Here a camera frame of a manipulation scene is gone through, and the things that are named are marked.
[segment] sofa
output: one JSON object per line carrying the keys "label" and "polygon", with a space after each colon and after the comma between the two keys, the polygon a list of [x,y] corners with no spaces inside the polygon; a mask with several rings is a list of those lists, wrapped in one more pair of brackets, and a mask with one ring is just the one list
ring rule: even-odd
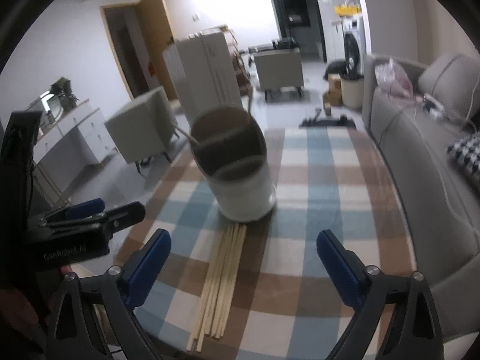
{"label": "sofa", "polygon": [[[397,186],[418,270],[429,281],[448,341],[480,329],[480,194],[446,154],[447,145],[469,131],[434,120],[413,102],[382,92],[374,70],[389,59],[366,57],[362,118]],[[446,109],[468,113],[478,62],[455,54],[445,54],[431,66],[395,60],[416,93],[427,92]],[[472,105],[470,117],[480,107],[480,88]]]}
{"label": "sofa", "polygon": [[260,90],[265,92],[265,101],[268,101],[268,92],[287,86],[295,87],[302,95],[303,70],[300,49],[270,50],[254,54]]}

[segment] plastic bag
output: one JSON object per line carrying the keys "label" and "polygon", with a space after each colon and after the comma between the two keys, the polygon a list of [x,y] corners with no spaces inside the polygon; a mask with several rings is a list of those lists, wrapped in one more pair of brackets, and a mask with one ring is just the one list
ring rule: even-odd
{"label": "plastic bag", "polygon": [[390,58],[387,64],[375,67],[378,86],[389,95],[413,98],[413,85],[404,68]]}

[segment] trash can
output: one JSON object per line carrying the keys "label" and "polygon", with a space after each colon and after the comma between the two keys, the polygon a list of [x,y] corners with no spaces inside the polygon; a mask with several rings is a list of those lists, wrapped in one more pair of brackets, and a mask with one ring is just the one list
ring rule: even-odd
{"label": "trash can", "polygon": [[277,202],[262,130],[237,107],[210,110],[194,121],[191,151],[220,212],[235,222],[268,214]]}
{"label": "trash can", "polygon": [[351,109],[360,111],[363,106],[363,76],[360,74],[341,74],[342,101]]}

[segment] cushion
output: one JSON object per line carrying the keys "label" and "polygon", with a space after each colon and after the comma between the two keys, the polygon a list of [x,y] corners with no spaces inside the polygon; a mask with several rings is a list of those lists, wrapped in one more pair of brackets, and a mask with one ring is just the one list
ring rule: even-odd
{"label": "cushion", "polygon": [[447,52],[425,69],[418,78],[418,88],[422,93],[432,95],[447,110],[471,118],[480,109],[480,91],[475,91],[469,114],[479,74],[479,62],[463,54]]}
{"label": "cushion", "polygon": [[447,153],[478,186],[480,181],[480,133],[469,135],[448,145]]}

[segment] cardboard box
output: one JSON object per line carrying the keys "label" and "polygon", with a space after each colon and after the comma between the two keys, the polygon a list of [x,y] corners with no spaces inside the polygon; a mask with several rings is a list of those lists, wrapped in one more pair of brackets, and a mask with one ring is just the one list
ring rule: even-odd
{"label": "cardboard box", "polygon": [[326,91],[323,94],[323,104],[330,103],[332,107],[342,106],[342,92],[341,91]]}
{"label": "cardboard box", "polygon": [[330,91],[342,91],[342,81],[339,74],[328,75],[328,89]]}

